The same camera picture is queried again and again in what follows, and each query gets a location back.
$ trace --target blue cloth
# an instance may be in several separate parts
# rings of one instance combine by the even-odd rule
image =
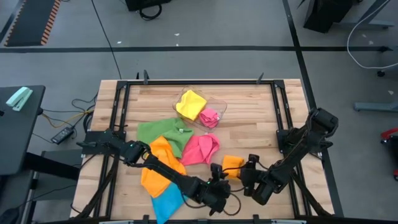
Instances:
[[[184,203],[181,191],[175,183],[170,183],[164,192],[156,198],[152,198],[157,224],[164,224]]]

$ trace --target wooden table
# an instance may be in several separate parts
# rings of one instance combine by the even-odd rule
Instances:
[[[284,81],[294,126],[300,127],[305,122],[308,114],[301,82],[299,79]],[[116,82],[117,80],[104,80],[101,82],[91,124],[92,131],[103,131],[109,127]],[[182,85],[134,85],[130,89],[126,115],[126,124],[128,125],[125,128],[127,131],[126,140],[136,140],[137,125],[139,123],[176,117],[177,114],[172,108],[172,102],[182,88]],[[275,136],[277,121],[269,85],[197,85],[195,88],[228,104],[221,123],[214,131],[214,134],[220,139],[221,148],[213,156],[212,162],[221,164],[225,154],[240,156],[245,158],[246,161],[251,153],[260,155],[261,163],[265,166],[270,166],[282,158]],[[123,95],[124,93],[122,92],[119,107],[122,105]],[[280,91],[278,91],[278,99],[280,101],[279,104],[282,105]],[[119,123],[120,119],[121,110],[118,111],[116,124]],[[284,127],[287,127],[285,114],[283,110],[281,112]],[[191,124],[188,126],[194,128],[196,135],[204,134],[204,131]],[[82,210],[96,191],[102,161],[103,156],[98,155],[89,161],[80,172],[80,179],[73,201],[73,206],[77,210]],[[333,213],[321,161],[308,155],[302,160],[302,166],[307,187],[323,205],[324,209]],[[210,169],[205,164],[186,166],[186,170],[188,175],[195,175],[203,180],[207,180],[211,176]],[[155,219],[150,196],[141,186],[140,179],[141,169],[127,167],[120,163],[114,192],[112,220],[142,220],[142,216],[145,214],[148,214],[150,219]],[[242,187],[238,181],[231,180],[230,183],[232,189]],[[296,187],[296,191],[300,211],[303,214],[304,209],[298,187]],[[280,194],[273,194],[265,206],[257,204],[251,197],[243,196],[243,192],[238,192],[237,195],[242,201],[242,209],[234,217],[229,217],[224,213],[215,213],[209,217],[210,209],[208,207],[191,209],[186,205],[182,205],[171,219],[252,219],[253,214],[258,214],[260,218],[294,217],[288,187]],[[107,196],[108,193],[105,192],[100,215],[104,215]],[[191,200],[188,202],[192,205],[197,205]],[[234,197],[230,197],[225,210],[233,213],[237,208],[238,202]]]

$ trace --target towel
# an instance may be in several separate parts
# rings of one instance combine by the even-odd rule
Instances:
[[[159,136],[163,136],[170,143],[177,158],[182,157],[182,151],[192,135],[193,129],[187,128],[181,118],[141,123],[137,128],[137,140],[150,144]]]
[[[244,159],[241,157],[237,156],[229,156],[225,155],[223,159],[223,170],[227,168],[237,168],[241,167],[244,165]],[[227,177],[230,177],[232,179],[237,179],[239,177],[239,174],[241,172],[241,169],[230,169],[226,170],[225,173],[228,174]]]
[[[163,162],[180,174],[187,174],[184,166],[174,157],[171,145],[163,136],[150,144],[150,151],[160,162]],[[150,196],[156,198],[170,185],[170,181],[153,170],[143,168],[141,185],[145,187]]]
[[[167,222],[183,203],[181,191],[175,183],[171,183],[159,197],[152,198],[157,224]]]
[[[188,90],[181,96],[181,102],[175,105],[175,109],[182,116],[194,121],[202,109],[205,107],[207,101],[194,91]]]
[[[212,155],[220,148],[220,141],[214,134],[192,136],[184,151],[180,162],[185,165],[211,163]]]
[[[211,108],[204,109],[202,112],[200,112],[199,118],[203,125],[209,128],[214,128],[217,126],[218,121],[220,120],[217,111]]]

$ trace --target clear plastic bin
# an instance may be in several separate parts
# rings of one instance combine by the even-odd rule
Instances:
[[[205,110],[205,109],[210,108],[210,109],[213,109],[213,110],[215,110],[215,111],[217,112],[218,117],[219,117],[218,124],[219,124],[219,123],[221,122],[221,120],[222,120],[222,117],[223,117],[223,115],[224,115],[224,112],[226,111],[227,104],[226,104],[224,101],[216,100],[216,99],[214,99],[213,97],[208,96],[208,95],[202,93],[201,91],[195,89],[193,86],[190,86],[190,85],[189,85],[189,86],[185,86],[185,87],[182,89],[181,93],[178,94],[178,96],[176,97],[175,101],[173,102],[173,109],[175,110],[175,112],[177,112],[177,114],[178,114],[179,117],[181,117],[182,119],[184,119],[184,121],[186,121],[186,122],[188,122],[188,123],[190,123],[190,124],[195,125],[196,127],[200,128],[201,130],[204,130],[204,131],[206,131],[206,132],[208,132],[208,133],[211,133],[211,132],[217,127],[218,124],[217,124],[214,128],[209,128],[209,127],[205,126],[205,125],[202,123],[202,121],[200,120],[200,117],[199,117],[199,116],[197,116],[197,118],[196,118],[194,121],[192,121],[190,118],[185,117],[184,115],[180,114],[180,113],[177,111],[177,107],[176,107],[177,103],[180,103],[180,102],[181,102],[182,96],[183,96],[188,90],[192,90],[194,93],[196,93],[197,95],[201,96],[202,98],[204,98],[204,99],[207,101],[207,103],[206,103],[205,107],[202,109],[202,111]]]

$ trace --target gray floor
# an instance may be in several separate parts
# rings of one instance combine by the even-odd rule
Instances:
[[[0,1],[2,27],[17,0]],[[333,26],[328,34],[302,28],[307,5],[297,9],[299,0],[289,0],[301,46],[345,46],[349,30]],[[355,6],[345,20],[358,20],[372,3]],[[280,0],[173,0],[161,17],[146,22],[128,12],[117,0],[95,0],[99,16],[113,47],[163,47],[211,45],[293,46]],[[392,1],[378,19],[398,24],[394,15],[398,1]],[[397,45],[398,28],[361,30],[353,35],[353,46]],[[90,0],[62,2],[44,48],[107,47]],[[395,63],[395,52],[354,52],[365,65]],[[135,78],[146,69],[155,78],[301,78],[295,52],[211,51],[211,52],[118,52],[115,53],[123,78]],[[398,73],[384,78],[374,70],[357,66],[346,52],[304,52],[305,64],[318,106],[340,119],[330,149],[340,200],[346,217],[398,220],[395,194],[398,182],[392,178],[397,167],[379,143],[380,132],[396,127],[395,114],[355,112],[355,101],[398,100]],[[111,53],[0,54],[0,86],[45,85],[43,108],[72,109],[74,98],[91,99],[103,79],[118,79]],[[68,114],[51,114],[65,119]],[[51,138],[57,130],[45,119],[37,120],[34,132]],[[55,146],[32,137],[29,151],[76,148],[84,138],[78,127],[76,139]],[[68,217],[71,201],[39,203],[38,222]]]

